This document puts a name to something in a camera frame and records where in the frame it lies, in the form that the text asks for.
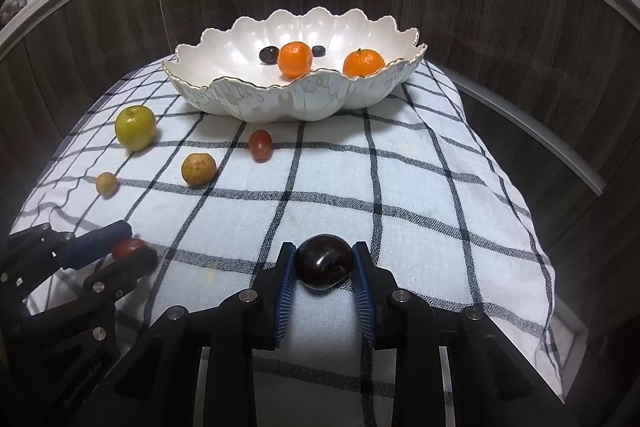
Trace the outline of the green round fruit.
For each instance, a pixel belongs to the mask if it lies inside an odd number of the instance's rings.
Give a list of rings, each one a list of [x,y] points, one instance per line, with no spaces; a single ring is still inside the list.
[[[128,152],[145,150],[155,139],[156,118],[149,107],[135,105],[124,108],[115,120],[115,135]]]

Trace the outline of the white blue checkered cloth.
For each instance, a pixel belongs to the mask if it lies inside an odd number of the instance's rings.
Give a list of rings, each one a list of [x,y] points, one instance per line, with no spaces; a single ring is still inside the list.
[[[154,141],[131,153],[115,120],[144,105]],[[90,231],[127,219],[160,251],[150,283],[122,306],[134,326],[174,303],[206,308],[273,262],[283,242],[332,233],[428,303],[479,303],[558,389],[548,323],[554,275],[518,190],[465,120],[458,92],[422,65],[385,100],[319,122],[270,124],[273,158],[250,157],[251,124],[198,112],[149,65],[122,80],[67,135],[17,223]],[[214,179],[189,186],[184,158],[209,153]],[[118,190],[94,179],[114,173]]]

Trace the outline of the small tan longan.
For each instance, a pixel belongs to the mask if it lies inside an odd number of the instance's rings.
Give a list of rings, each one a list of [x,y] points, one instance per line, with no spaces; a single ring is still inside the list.
[[[110,198],[118,190],[118,180],[114,173],[102,172],[94,179],[94,186],[99,195]]]

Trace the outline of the red grape tomato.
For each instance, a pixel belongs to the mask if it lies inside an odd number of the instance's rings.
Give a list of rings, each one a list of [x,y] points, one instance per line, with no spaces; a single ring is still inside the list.
[[[129,239],[123,239],[114,245],[111,250],[111,255],[114,260],[125,259],[131,253],[142,247],[146,247],[145,241],[137,237],[129,237]]]
[[[248,139],[248,149],[256,162],[266,162],[272,157],[273,142],[266,130],[256,130]]]

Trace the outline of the white scalloped ceramic bowl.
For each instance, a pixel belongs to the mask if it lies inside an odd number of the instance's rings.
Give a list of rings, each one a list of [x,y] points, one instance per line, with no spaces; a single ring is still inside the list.
[[[427,50],[416,28],[360,9],[336,15],[317,6],[303,15],[274,11],[207,28],[163,64],[178,93],[203,113],[250,124],[318,121],[368,108],[418,68]]]

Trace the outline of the small dark grape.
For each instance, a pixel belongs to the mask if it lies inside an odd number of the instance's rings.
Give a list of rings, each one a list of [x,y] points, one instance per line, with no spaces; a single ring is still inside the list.
[[[326,55],[326,48],[324,46],[313,46],[311,52],[314,57],[324,57]]]

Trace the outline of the tan round longan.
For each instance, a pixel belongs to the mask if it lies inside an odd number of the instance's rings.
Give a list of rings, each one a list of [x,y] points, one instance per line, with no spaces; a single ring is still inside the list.
[[[209,153],[192,153],[184,158],[181,176],[189,186],[209,184],[217,173],[215,159]]]

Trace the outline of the orange mandarin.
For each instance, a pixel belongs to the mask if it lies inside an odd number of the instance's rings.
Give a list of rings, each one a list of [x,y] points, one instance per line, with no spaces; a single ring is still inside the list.
[[[313,58],[306,43],[293,41],[282,46],[277,64],[284,77],[294,80],[310,72]]]
[[[381,54],[371,49],[358,49],[349,53],[343,63],[343,74],[348,78],[367,77],[385,66]]]

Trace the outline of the large dark plum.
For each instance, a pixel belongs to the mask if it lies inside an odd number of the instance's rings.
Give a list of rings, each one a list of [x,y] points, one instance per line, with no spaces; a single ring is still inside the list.
[[[301,243],[294,256],[296,277],[313,291],[328,291],[350,277],[354,254],[344,239],[319,234]]]

